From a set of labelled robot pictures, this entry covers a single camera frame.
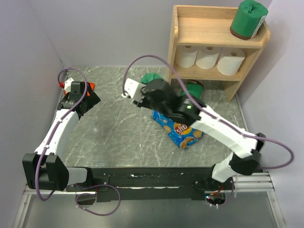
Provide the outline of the green roll back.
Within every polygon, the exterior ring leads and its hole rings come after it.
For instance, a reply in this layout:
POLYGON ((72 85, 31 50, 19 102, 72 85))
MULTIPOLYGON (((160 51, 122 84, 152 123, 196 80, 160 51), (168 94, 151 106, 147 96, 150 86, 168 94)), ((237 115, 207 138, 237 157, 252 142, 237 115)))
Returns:
POLYGON ((146 85, 155 79, 162 79, 162 77, 157 73, 147 73, 141 78, 140 83, 146 85))

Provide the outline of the white paper towel roll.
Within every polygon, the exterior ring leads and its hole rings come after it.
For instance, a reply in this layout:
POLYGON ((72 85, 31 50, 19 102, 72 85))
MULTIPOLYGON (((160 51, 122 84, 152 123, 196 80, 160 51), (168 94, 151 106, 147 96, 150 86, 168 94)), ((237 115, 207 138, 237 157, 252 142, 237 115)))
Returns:
POLYGON ((208 70, 215 66, 221 48, 202 46, 198 48, 195 64, 200 69, 208 70))
POLYGON ((194 65, 198 48, 195 46, 177 46, 175 54, 175 63, 183 68, 189 68, 194 65))
POLYGON ((223 48, 217 63, 217 70, 226 76, 234 75, 245 59, 245 53, 239 48, 223 48))

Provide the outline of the green paper towel roll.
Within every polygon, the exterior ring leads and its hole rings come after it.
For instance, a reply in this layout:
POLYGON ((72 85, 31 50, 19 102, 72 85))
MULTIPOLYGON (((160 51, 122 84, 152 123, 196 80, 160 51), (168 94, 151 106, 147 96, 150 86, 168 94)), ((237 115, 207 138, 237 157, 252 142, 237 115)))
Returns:
POLYGON ((240 3, 230 26, 230 32, 237 38, 254 38, 268 14, 268 9, 255 0, 240 3))

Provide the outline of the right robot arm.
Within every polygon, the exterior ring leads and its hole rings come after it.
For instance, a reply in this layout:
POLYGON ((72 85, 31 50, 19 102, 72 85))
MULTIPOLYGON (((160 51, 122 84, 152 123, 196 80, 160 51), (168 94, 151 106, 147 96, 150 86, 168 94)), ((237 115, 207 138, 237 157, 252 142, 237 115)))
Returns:
POLYGON ((128 78, 124 89, 138 107, 155 110, 176 123, 200 130, 232 151, 226 159, 214 165, 208 177, 212 189, 219 189, 234 175, 249 176, 258 168, 263 140, 222 118, 199 99, 177 95, 162 79, 142 84, 128 78))

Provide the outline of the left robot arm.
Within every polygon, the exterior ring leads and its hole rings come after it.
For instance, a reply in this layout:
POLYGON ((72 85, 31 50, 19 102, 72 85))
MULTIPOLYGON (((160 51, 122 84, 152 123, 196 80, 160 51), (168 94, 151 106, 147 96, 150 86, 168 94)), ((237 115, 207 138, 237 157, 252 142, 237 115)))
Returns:
POLYGON ((60 157, 64 152, 70 134, 80 118, 92 109, 100 98, 94 92, 94 83, 65 82, 64 97, 57 105, 55 119, 34 153, 27 153, 22 164, 28 187, 35 189, 35 173, 39 167, 38 184, 41 190, 64 190, 68 185, 77 184, 84 191, 91 190, 94 178, 88 168, 66 167, 60 157))

